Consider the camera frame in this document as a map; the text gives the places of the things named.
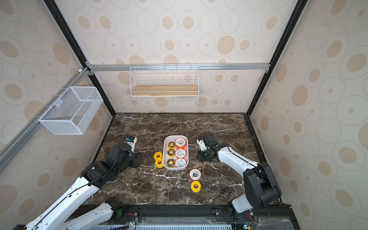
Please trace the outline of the orange white tape roll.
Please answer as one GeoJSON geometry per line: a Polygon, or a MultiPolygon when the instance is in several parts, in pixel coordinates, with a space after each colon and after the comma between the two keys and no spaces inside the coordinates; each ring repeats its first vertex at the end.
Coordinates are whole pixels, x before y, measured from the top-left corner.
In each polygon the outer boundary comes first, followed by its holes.
{"type": "Polygon", "coordinates": [[[201,172],[198,169],[192,169],[189,176],[192,181],[198,181],[201,178],[201,172]]]}
{"type": "Polygon", "coordinates": [[[184,167],[186,166],[186,160],[183,158],[179,158],[175,162],[175,167],[184,167]]]}
{"type": "Polygon", "coordinates": [[[175,156],[177,158],[184,158],[186,156],[186,151],[184,149],[178,149],[176,152],[175,152],[175,156]]]}
{"type": "Polygon", "coordinates": [[[186,140],[184,138],[178,138],[175,140],[175,144],[178,149],[185,149],[186,140]]]}

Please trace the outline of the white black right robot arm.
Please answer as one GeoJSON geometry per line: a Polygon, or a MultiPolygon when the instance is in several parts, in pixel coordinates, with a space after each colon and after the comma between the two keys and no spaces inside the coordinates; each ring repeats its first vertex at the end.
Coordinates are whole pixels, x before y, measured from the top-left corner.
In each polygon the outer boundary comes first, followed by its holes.
{"type": "Polygon", "coordinates": [[[213,134],[207,134],[197,140],[200,150],[197,158],[200,162],[218,160],[243,177],[245,193],[230,202],[236,213],[260,209],[282,196],[272,168],[266,162],[256,163],[233,150],[226,143],[216,141],[213,134]]]}

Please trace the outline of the white plastic storage box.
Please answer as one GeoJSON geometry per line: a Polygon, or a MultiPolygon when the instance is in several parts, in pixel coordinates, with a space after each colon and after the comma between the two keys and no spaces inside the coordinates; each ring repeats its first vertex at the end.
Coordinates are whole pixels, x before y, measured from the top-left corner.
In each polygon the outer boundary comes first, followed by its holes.
{"type": "Polygon", "coordinates": [[[181,171],[181,170],[184,170],[187,166],[188,166],[188,163],[189,163],[189,151],[188,151],[188,139],[186,136],[183,136],[183,135],[171,135],[171,136],[167,136],[164,140],[164,143],[163,143],[163,165],[164,167],[167,169],[167,170],[170,170],[170,171],[181,171]],[[176,156],[174,157],[169,157],[168,154],[167,154],[167,151],[169,150],[168,148],[168,143],[171,142],[171,141],[175,141],[176,139],[178,138],[184,138],[186,140],[186,147],[185,147],[185,151],[186,151],[186,156],[183,158],[186,160],[186,166],[184,167],[168,167],[167,166],[167,161],[169,159],[174,159],[175,161],[179,158],[177,158],[176,156]]]}

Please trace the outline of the yellow black tape spool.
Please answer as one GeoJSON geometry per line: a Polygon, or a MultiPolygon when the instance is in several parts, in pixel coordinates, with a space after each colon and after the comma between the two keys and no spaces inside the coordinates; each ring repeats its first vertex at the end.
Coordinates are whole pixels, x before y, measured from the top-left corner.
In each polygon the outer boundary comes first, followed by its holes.
{"type": "Polygon", "coordinates": [[[167,151],[167,154],[168,154],[169,157],[174,157],[175,153],[176,153],[175,149],[169,149],[167,151]]]}
{"type": "Polygon", "coordinates": [[[175,167],[175,160],[174,159],[169,159],[167,161],[167,166],[172,168],[172,167],[175,167]]]}
{"type": "Polygon", "coordinates": [[[171,141],[171,142],[168,143],[168,148],[169,149],[175,149],[175,147],[176,147],[175,141],[171,141]]]}

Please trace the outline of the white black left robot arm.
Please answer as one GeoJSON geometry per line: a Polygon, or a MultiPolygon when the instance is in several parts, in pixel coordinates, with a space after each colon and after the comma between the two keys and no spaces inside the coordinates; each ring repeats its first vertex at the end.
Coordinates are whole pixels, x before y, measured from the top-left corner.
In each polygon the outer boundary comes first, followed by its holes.
{"type": "Polygon", "coordinates": [[[107,199],[97,208],[68,221],[67,219],[90,196],[106,183],[114,181],[127,168],[138,168],[140,154],[134,153],[136,139],[128,137],[126,142],[115,145],[104,161],[91,163],[54,204],[27,225],[18,225],[22,230],[87,230],[111,219],[122,203],[115,197],[107,199]]]}

